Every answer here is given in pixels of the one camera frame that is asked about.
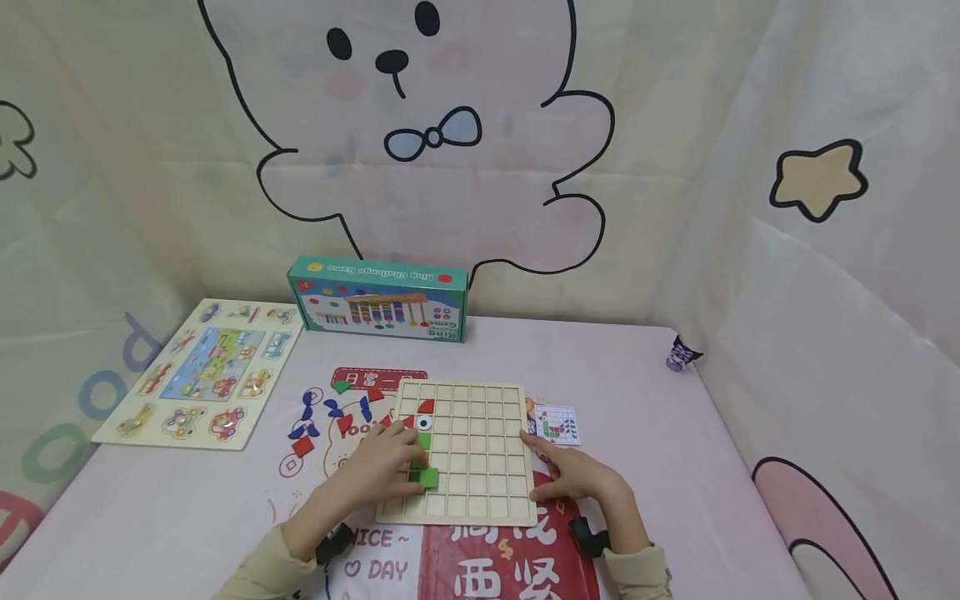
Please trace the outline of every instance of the beige sleeve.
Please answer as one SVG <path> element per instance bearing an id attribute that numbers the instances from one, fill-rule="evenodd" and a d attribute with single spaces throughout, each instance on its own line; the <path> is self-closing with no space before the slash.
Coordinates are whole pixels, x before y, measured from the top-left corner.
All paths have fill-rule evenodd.
<path id="1" fill-rule="evenodd" d="M 302 563 L 290 556 L 280 526 L 247 555 L 211 600 L 277 600 L 293 593 L 317 568 L 317 559 Z"/>
<path id="2" fill-rule="evenodd" d="M 603 560 L 616 583 L 622 600 L 662 600 L 672 598 L 670 569 L 663 548 L 650 546 L 636 554 L 603 551 Z"/>

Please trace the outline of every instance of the green square piece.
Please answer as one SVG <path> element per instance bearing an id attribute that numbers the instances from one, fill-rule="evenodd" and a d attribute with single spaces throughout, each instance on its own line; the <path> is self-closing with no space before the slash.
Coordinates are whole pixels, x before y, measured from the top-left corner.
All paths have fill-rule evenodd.
<path id="1" fill-rule="evenodd" d="M 420 484 L 425 488 L 436 488 L 440 481 L 440 472 L 435 468 L 425 468 L 420 471 Z"/>

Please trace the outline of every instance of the yellow star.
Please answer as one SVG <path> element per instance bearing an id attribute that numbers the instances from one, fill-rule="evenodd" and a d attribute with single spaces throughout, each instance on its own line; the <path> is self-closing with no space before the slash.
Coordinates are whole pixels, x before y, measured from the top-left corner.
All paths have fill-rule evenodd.
<path id="1" fill-rule="evenodd" d="M 783 153 L 770 204 L 796 206 L 810 221 L 823 223 L 841 202 L 867 193 L 867 178 L 860 172 L 862 156 L 863 147 L 855 139 L 841 139 L 814 152 Z"/>

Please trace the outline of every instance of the game box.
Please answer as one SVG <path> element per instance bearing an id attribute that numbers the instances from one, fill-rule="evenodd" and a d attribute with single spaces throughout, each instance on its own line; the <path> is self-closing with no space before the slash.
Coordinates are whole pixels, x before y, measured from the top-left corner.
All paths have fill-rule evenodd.
<path id="1" fill-rule="evenodd" d="M 312 331 L 464 341 L 462 269 L 301 256 L 287 278 Z"/>

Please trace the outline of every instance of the wooden puzzle board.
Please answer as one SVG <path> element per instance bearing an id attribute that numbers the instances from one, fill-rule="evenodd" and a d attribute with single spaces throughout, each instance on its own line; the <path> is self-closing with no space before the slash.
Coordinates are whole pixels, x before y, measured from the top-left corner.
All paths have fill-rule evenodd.
<path id="1" fill-rule="evenodd" d="M 513 384 L 463 381 L 404 382 L 395 414 L 420 432 L 436 488 L 377 507 L 381 523 L 532 527 L 537 506 L 530 450 L 520 439 L 526 427 L 526 396 Z M 401 481 L 418 480 L 406 466 Z"/>
<path id="2" fill-rule="evenodd" d="M 93 442 L 242 450 L 302 325 L 295 304 L 202 300 Z"/>

